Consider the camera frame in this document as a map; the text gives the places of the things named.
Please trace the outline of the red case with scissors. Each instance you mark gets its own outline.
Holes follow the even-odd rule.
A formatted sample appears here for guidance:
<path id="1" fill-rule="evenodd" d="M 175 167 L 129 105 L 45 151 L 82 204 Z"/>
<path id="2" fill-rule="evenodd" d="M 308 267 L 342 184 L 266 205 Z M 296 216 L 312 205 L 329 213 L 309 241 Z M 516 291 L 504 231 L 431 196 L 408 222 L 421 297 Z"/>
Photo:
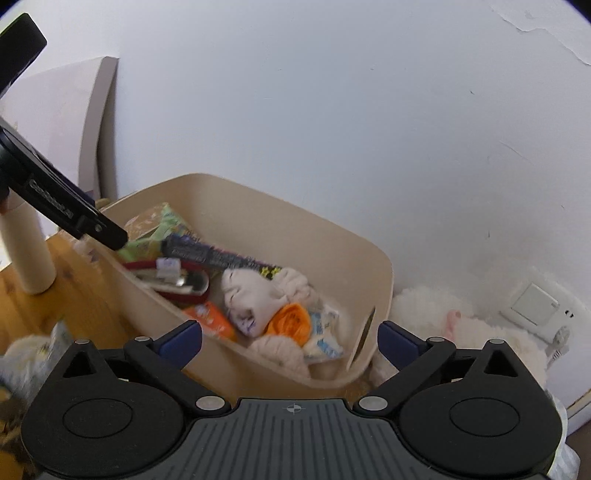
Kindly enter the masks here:
<path id="1" fill-rule="evenodd" d="M 142 286 L 170 302 L 200 304 L 208 299 L 211 280 L 201 265 L 178 258 L 127 262 L 123 267 Z"/>

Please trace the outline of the blue white small packet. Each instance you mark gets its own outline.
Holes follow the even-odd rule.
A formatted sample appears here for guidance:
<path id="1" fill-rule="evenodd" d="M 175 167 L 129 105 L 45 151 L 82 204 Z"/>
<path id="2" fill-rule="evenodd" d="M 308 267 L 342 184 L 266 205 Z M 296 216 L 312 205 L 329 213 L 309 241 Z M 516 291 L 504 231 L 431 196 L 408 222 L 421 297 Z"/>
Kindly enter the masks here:
<path id="1" fill-rule="evenodd" d="M 308 365 L 335 361 L 342 358 L 345 349 L 339 343 L 337 327 L 339 312 L 325 305 L 322 310 L 308 312 L 311 318 L 311 334 L 301 349 Z"/>

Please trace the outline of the dark purple snack bar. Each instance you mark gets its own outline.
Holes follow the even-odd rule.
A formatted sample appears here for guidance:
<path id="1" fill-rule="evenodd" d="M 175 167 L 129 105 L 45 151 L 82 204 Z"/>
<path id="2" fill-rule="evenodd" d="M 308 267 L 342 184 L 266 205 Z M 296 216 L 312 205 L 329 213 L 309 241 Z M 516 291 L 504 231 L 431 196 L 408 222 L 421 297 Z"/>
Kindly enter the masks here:
<path id="1" fill-rule="evenodd" d="M 273 280 L 273 277 L 283 270 L 281 266 L 216 248 L 190 235 L 171 234 L 161 242 L 160 250 L 164 257 L 177 258 L 217 270 L 249 269 L 269 280 Z"/>

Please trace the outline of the white wall socket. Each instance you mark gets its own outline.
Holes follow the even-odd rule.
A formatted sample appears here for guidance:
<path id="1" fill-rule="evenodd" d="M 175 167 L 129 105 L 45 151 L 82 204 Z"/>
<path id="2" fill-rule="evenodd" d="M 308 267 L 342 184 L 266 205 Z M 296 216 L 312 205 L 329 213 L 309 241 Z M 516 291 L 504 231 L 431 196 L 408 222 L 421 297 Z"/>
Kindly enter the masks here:
<path id="1" fill-rule="evenodd" d="M 536 269 L 518 277 L 499 313 L 546 344 L 561 329 L 574 337 L 590 328 L 589 308 L 564 285 Z"/>

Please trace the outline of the white fluffy plush toy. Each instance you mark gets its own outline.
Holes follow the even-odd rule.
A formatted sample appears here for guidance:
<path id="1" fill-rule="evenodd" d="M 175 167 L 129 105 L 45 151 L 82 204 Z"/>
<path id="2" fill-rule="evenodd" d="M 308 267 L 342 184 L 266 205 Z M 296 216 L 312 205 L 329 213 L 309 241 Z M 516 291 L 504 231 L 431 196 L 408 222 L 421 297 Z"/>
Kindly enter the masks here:
<path id="1" fill-rule="evenodd" d="M 480 349 L 490 339 L 503 339 L 537 382 L 547 383 L 547 357 L 532 335 L 477 318 L 470 303 L 449 291 L 428 286 L 405 289 L 394 296 L 389 319 L 421 339 L 443 337 L 460 349 Z"/>

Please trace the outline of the pale blue patterned cloth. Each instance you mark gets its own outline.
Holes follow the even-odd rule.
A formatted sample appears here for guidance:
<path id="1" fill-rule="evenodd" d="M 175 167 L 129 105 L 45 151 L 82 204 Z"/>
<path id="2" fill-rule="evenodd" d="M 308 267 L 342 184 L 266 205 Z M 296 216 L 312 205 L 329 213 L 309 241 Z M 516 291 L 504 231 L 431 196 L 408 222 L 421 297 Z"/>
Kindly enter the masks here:
<path id="1" fill-rule="evenodd" d="M 72 343 L 63 321 L 58 321 L 48 336 L 15 340 L 1 356 L 1 383 L 29 407 Z"/>

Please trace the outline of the orange snack packet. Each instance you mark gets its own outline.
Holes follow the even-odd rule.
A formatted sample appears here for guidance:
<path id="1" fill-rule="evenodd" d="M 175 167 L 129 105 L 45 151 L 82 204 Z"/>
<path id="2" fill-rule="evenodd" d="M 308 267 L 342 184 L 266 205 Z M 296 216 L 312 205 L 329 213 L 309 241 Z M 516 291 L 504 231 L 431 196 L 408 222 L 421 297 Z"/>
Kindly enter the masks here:
<path id="1" fill-rule="evenodd" d="M 189 306 L 182 311 L 189 319 L 197 320 L 209 334 L 235 341 L 236 331 L 224 313 L 211 301 Z"/>

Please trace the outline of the light green snack bag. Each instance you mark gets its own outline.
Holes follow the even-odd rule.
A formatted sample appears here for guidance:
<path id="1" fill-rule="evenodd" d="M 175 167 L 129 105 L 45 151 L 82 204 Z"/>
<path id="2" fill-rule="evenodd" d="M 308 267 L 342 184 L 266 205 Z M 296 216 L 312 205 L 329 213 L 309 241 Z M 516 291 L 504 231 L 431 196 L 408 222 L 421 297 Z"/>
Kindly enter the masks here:
<path id="1" fill-rule="evenodd" d="M 117 251 L 123 263 L 152 261 L 161 256 L 161 244 L 170 235 L 190 235 L 192 228 L 167 202 L 154 205 L 128 220 L 128 242 Z"/>

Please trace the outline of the lavender board leaning on wall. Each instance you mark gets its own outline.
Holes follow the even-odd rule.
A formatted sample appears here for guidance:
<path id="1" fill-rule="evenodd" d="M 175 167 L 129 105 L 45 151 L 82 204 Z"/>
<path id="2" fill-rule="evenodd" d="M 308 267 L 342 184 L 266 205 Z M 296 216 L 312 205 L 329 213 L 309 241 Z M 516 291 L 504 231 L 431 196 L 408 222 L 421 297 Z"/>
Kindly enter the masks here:
<path id="1" fill-rule="evenodd" d="M 117 63 L 103 56 L 20 78 L 1 99 L 1 123 L 14 127 L 94 207 L 100 196 L 98 139 Z M 10 192 L 1 184 L 1 201 Z M 36 213 L 44 234 L 62 229 Z"/>

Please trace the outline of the white cylindrical bottle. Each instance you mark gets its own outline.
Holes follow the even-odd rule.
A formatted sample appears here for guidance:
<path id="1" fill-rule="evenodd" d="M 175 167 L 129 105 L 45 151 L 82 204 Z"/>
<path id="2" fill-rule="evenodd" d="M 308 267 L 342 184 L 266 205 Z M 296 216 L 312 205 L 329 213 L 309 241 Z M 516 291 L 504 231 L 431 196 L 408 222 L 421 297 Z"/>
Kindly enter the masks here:
<path id="1" fill-rule="evenodd" d="M 36 210 L 14 192 L 1 201 L 1 236 L 22 290 L 47 291 L 57 273 L 46 239 Z"/>

